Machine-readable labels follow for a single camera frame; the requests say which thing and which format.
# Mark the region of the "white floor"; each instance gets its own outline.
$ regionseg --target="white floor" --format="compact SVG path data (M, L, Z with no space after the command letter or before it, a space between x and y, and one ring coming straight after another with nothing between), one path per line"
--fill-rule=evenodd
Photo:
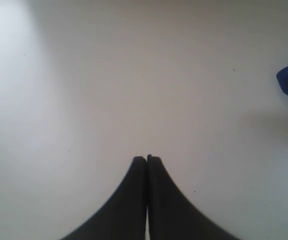
M229 232L288 239L287 65L288 1L0 0L0 240L63 237L147 154Z

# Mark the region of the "white surface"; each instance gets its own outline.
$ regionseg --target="white surface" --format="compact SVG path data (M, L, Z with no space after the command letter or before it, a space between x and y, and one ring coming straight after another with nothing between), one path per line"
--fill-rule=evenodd
M148 153L236 236L288 239L288 2L98 2L0 1L0 240L63 237Z

